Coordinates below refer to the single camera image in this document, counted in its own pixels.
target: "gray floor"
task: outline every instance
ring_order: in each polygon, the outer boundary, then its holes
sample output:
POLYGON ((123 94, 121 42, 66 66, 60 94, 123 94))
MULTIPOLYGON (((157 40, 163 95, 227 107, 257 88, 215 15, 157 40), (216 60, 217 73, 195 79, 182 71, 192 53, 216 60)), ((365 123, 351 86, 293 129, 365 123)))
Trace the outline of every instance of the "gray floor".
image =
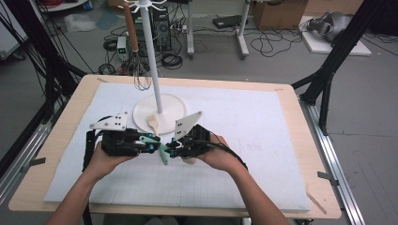
MULTIPOLYGON (((64 13, 87 13, 93 21, 103 16, 103 8, 84 12, 79 8, 64 13)), ((56 19, 64 16, 54 14, 56 19)), ((88 65, 97 71, 104 63, 103 38, 123 25, 116 20, 109 29, 67 34, 88 65)), ((209 18, 194 24, 213 27, 209 18)), ((294 83, 317 71, 326 59, 324 54, 309 53, 304 42, 295 43, 287 52, 266 58, 251 46, 258 34, 245 38, 250 56, 241 60, 237 39, 232 33, 195 33, 196 54, 190 60, 182 51, 183 66, 177 70, 160 67, 167 78, 208 79, 254 83, 294 83)), ((338 70, 331 89, 328 129, 366 224, 398 224, 397 129, 398 57, 362 40, 373 53, 370 57, 349 56, 338 70)), ((398 53, 398 43, 372 42, 398 53)), ((274 48, 285 43, 274 42, 274 48)), ((66 47, 69 61, 88 68, 66 47)), ((0 66, 0 157, 9 149, 43 102, 36 74, 29 61, 7 60, 0 66)), ((301 94, 305 88, 297 90, 301 94)), ((0 224, 42 224, 48 214, 10 212, 9 198, 0 207, 0 224)), ((103 215, 96 216, 101 222, 103 215)), ((317 220, 314 224, 348 224, 345 217, 317 220)))

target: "wooden table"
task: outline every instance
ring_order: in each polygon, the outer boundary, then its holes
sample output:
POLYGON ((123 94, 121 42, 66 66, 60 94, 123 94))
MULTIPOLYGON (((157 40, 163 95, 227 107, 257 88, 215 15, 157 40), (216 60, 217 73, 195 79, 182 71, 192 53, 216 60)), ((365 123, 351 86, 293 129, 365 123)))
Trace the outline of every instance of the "wooden table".
MULTIPOLYGON (((18 187, 9 209, 15 211, 52 212, 58 203, 45 202, 44 196, 51 184, 58 162, 73 137, 88 105, 101 83, 133 83, 132 77, 103 75, 84 76, 66 109, 56 122, 37 158, 46 158, 46 163, 30 168, 18 187)), ((317 172, 325 172, 316 149, 313 136, 299 106, 293 88, 288 84, 221 82, 185 79, 160 79, 161 85, 229 88, 275 92, 283 109, 284 119, 294 146, 298 165, 311 202, 312 210, 306 213, 284 213, 288 218, 339 218, 337 203, 329 180, 319 178, 317 172)), ((93 213, 181 215, 210 217, 247 217, 246 210, 188 207, 161 207, 122 204, 91 204, 93 213)))

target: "person's left hand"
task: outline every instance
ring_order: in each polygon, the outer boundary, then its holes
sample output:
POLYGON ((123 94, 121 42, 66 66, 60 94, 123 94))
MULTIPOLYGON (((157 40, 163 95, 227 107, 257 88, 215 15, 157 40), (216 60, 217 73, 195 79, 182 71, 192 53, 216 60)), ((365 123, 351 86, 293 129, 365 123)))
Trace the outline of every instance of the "person's left hand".
POLYGON ((84 170, 92 178, 100 180, 104 176, 111 173, 117 165, 128 161, 134 157, 110 157, 102 150, 102 144, 99 142, 94 151, 93 157, 90 160, 87 168, 84 170))

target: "person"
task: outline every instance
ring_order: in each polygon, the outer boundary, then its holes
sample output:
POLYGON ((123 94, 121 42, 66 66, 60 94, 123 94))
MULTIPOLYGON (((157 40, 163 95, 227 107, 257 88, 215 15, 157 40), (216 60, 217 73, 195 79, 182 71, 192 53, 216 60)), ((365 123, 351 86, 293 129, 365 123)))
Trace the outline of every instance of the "person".
MULTIPOLYGON (((210 141, 227 145, 223 136, 210 135, 210 141)), ((59 204, 46 224, 79 224, 90 193, 96 183, 111 173, 117 165, 133 157, 109 157, 102 149, 101 142, 96 146, 87 168, 72 186, 65 199, 59 204)), ((212 148, 197 158, 210 167, 229 173, 252 219, 252 224, 284 225, 289 224, 286 217, 257 185, 246 168, 231 154, 212 148)))

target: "round white base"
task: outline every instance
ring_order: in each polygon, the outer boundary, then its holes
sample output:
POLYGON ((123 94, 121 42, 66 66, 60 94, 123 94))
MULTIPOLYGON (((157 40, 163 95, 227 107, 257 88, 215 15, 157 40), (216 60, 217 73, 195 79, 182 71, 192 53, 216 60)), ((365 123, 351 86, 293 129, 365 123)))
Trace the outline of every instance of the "round white base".
POLYGON ((176 120, 187 115, 187 107, 178 97, 161 94, 163 113, 158 113, 155 95, 141 99, 134 108, 132 117, 138 128, 148 133, 154 133, 147 123, 147 117, 155 114, 158 119, 159 134, 170 133, 176 128, 176 120))

